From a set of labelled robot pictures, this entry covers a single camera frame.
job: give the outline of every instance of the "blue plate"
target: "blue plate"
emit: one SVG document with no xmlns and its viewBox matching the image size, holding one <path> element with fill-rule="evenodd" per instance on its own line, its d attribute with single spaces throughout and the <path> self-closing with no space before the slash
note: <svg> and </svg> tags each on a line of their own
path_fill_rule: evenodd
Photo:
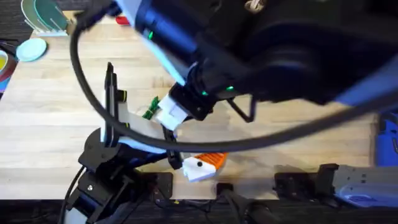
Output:
<svg viewBox="0 0 398 224">
<path fill-rule="evenodd" d="M 18 46 L 17 58 L 21 62 L 31 62 L 40 58 L 46 49 L 47 43 L 43 39 L 30 39 Z"/>
</svg>

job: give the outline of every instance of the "black floor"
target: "black floor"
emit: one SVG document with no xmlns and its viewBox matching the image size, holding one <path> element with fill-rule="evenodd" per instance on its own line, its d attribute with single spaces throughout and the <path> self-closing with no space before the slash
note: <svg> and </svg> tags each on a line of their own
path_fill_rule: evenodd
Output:
<svg viewBox="0 0 398 224">
<path fill-rule="evenodd" d="M 397 210 L 392 209 L 342 209 L 334 210 L 317 203 L 267 202 L 273 213 L 291 224 L 393 224 L 398 223 Z M 2 224 L 53 224 L 58 220 L 61 201 L 0 201 L 0 220 Z M 116 220 L 121 224 L 131 211 L 127 208 Z M 166 212 L 151 202 L 145 202 L 127 219 L 126 223 L 166 224 L 166 223 L 207 223 L 235 224 L 228 205 L 214 205 L 206 219 L 198 210 Z"/>
</svg>

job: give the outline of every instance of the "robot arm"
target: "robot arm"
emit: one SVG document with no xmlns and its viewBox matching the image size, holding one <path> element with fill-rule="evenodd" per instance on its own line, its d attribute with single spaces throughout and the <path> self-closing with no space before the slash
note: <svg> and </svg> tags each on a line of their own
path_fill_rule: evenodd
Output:
<svg viewBox="0 0 398 224">
<path fill-rule="evenodd" d="M 200 121 L 246 94 L 324 105 L 398 52 L 392 1 L 267 1 L 257 13 L 242 0 L 117 2 L 166 67 L 184 68 L 168 69 L 169 96 Z"/>
</svg>

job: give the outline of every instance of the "black base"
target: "black base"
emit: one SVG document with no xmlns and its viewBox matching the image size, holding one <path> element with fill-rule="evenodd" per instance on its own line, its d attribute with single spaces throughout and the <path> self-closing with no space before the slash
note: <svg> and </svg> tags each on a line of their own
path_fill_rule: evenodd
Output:
<svg viewBox="0 0 398 224">
<path fill-rule="evenodd" d="M 171 172 L 143 173 L 149 182 L 155 183 L 154 200 L 170 199 L 173 195 L 173 174 Z"/>
</svg>

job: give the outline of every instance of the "silver metal part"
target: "silver metal part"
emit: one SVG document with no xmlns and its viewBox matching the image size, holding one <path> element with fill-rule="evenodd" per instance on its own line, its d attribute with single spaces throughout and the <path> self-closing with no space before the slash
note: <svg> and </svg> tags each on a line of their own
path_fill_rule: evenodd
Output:
<svg viewBox="0 0 398 224">
<path fill-rule="evenodd" d="M 398 207 L 398 167 L 339 166 L 335 196 L 359 207 Z"/>
</svg>

